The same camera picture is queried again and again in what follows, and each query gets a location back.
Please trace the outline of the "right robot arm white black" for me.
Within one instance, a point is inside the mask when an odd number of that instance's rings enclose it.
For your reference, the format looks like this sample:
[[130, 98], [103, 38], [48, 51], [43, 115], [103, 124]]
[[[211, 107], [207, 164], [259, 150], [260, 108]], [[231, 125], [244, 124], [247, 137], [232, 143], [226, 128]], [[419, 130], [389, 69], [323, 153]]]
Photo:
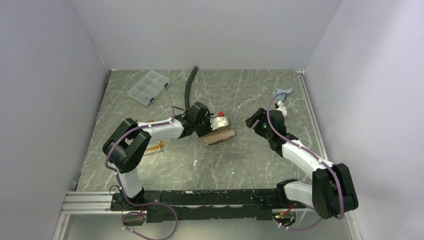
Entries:
[[261, 107], [245, 120], [245, 124], [265, 138], [274, 152], [311, 178], [310, 184], [296, 179], [278, 183], [277, 205], [286, 208], [299, 202], [312, 207], [322, 219], [342, 217], [358, 208], [359, 201], [348, 166], [327, 161], [305, 147], [298, 137], [287, 131], [281, 111]]

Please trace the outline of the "printed glasses pouch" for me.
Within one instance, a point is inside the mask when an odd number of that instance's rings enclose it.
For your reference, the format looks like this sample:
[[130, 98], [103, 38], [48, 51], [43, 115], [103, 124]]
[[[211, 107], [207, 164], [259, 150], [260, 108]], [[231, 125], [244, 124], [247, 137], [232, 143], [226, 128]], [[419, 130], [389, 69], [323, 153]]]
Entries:
[[235, 135], [236, 132], [233, 129], [222, 128], [205, 135], [202, 142], [208, 146], [216, 145], [233, 138]]

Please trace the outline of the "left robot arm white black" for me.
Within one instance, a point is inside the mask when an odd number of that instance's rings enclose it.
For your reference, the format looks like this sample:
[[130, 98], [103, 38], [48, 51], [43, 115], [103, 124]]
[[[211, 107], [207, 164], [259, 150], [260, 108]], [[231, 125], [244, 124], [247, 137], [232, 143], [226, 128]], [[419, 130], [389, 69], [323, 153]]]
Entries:
[[119, 191], [124, 195], [123, 203], [130, 210], [137, 210], [143, 204], [145, 191], [137, 167], [149, 145], [192, 134], [203, 137], [221, 128], [217, 120], [225, 118], [221, 114], [212, 114], [200, 102], [195, 102], [181, 114], [176, 114], [175, 106], [171, 110], [172, 116], [165, 120], [137, 122], [132, 118], [124, 119], [102, 147], [106, 156], [104, 165], [116, 177]]

